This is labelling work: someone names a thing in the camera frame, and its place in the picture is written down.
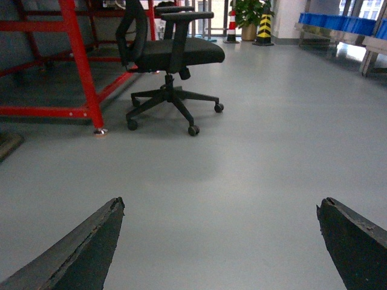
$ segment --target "black office chair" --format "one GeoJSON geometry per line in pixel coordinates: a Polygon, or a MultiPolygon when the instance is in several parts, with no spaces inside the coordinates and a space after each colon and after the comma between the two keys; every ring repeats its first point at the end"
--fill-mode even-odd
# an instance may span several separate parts
{"type": "Polygon", "coordinates": [[[179,73],[182,80],[190,77],[187,66],[216,63],[224,60],[224,51],[214,43],[204,39],[187,38],[189,23],[195,19],[213,18],[212,12],[192,12],[193,7],[162,7],[156,8],[163,20],[166,20],[166,28],[163,40],[147,41],[148,19],[139,0],[127,0],[125,15],[118,27],[115,36],[117,38],[122,65],[130,72],[151,73],[166,71],[165,85],[160,89],[131,94],[132,104],[135,109],[126,114],[129,130],[136,130],[138,124],[132,118],[154,106],[167,101],[176,106],[189,122],[188,133],[195,136],[200,129],[194,123],[181,100],[205,100],[215,102],[215,111],[222,112],[224,106],[219,103],[219,98],[208,95],[196,94],[182,90],[182,87],[174,88],[172,74],[179,73]],[[127,46],[125,35],[129,26],[135,20],[135,40],[127,46]],[[136,64],[136,69],[130,69],[129,63],[136,64]],[[140,105],[137,97],[150,97],[140,105]]]}

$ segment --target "red shelving rack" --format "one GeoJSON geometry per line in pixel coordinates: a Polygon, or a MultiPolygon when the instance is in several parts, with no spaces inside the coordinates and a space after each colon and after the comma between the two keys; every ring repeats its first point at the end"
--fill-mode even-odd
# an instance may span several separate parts
{"type": "MultiPolygon", "coordinates": [[[[96,134],[104,134],[103,118],[100,110],[100,103],[104,101],[115,89],[125,83],[132,73],[125,72],[116,78],[111,84],[100,92],[96,92],[91,75],[89,62],[120,62],[118,57],[88,57],[86,49],[98,47],[99,44],[111,43],[111,41],[99,41],[94,23],[95,17],[122,17],[123,10],[95,10],[90,0],[85,0],[87,11],[76,11],[74,0],[58,0],[60,11],[26,11],[21,0],[13,0],[17,7],[20,21],[0,21],[0,31],[22,31],[27,35],[28,43],[35,58],[34,61],[24,63],[9,69],[0,71],[0,77],[17,71],[43,65],[49,61],[75,61],[86,102],[76,108],[63,107],[41,107],[41,106],[0,106],[0,115],[21,116],[21,117],[62,117],[62,118],[90,118],[96,129],[96,134]],[[29,16],[62,16],[62,21],[29,21],[29,16]],[[84,45],[80,33],[77,16],[88,16],[90,19],[94,43],[84,45]],[[71,51],[64,51],[59,54],[43,57],[39,53],[36,41],[32,32],[66,32],[70,40],[71,51]]],[[[150,22],[151,39],[155,40],[155,24],[153,0],[148,0],[149,10],[147,15],[150,22]]]]}

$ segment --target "caster wheel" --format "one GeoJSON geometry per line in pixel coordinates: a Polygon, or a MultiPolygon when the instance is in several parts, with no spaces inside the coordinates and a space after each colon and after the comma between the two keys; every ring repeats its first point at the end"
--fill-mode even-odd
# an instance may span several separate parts
{"type": "Polygon", "coordinates": [[[129,120],[128,120],[128,129],[129,129],[130,131],[136,130],[137,127],[138,127],[138,124],[137,124],[137,122],[136,122],[135,120],[132,120],[132,119],[129,119],[129,120]]]}
{"type": "Polygon", "coordinates": [[[223,104],[221,104],[221,103],[216,104],[215,107],[214,107],[214,110],[215,110],[215,112],[217,112],[217,113],[222,112],[223,109],[224,109],[224,106],[223,106],[223,104]]]}
{"type": "Polygon", "coordinates": [[[193,125],[190,128],[188,128],[188,134],[191,136],[196,136],[199,134],[199,132],[200,132],[200,128],[196,125],[193,125]]]}
{"type": "Polygon", "coordinates": [[[133,98],[132,99],[132,105],[133,105],[133,107],[139,107],[140,106],[140,101],[139,100],[137,100],[136,98],[133,98]]]}

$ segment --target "blue bin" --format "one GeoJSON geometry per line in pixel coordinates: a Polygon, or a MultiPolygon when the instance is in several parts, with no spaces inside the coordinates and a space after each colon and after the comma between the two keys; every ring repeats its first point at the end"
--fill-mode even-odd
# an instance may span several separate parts
{"type": "Polygon", "coordinates": [[[344,16],[327,15],[324,27],[334,30],[341,30],[343,28],[344,20],[344,16]]]}
{"type": "Polygon", "coordinates": [[[324,27],[327,16],[324,14],[310,13],[310,25],[324,27]]]}
{"type": "Polygon", "coordinates": [[[345,16],[343,31],[369,36],[372,35],[375,23],[376,21],[371,19],[345,16]]]}
{"type": "Polygon", "coordinates": [[[379,30],[377,31],[376,38],[386,39],[387,40],[387,19],[382,19],[379,30]]]}
{"type": "Polygon", "coordinates": [[[310,23],[310,13],[301,13],[300,19],[298,20],[299,23],[302,24],[309,24],[310,23]]]}

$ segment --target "chair backrest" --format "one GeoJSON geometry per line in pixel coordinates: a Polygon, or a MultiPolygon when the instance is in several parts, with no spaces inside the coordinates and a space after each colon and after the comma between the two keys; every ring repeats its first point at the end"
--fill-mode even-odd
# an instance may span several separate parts
{"type": "Polygon", "coordinates": [[[125,15],[115,32],[123,66],[128,65],[129,62],[135,62],[141,57],[147,37],[148,19],[140,0],[126,0],[125,15]],[[128,47],[125,36],[133,20],[135,20],[135,40],[128,47]]]}

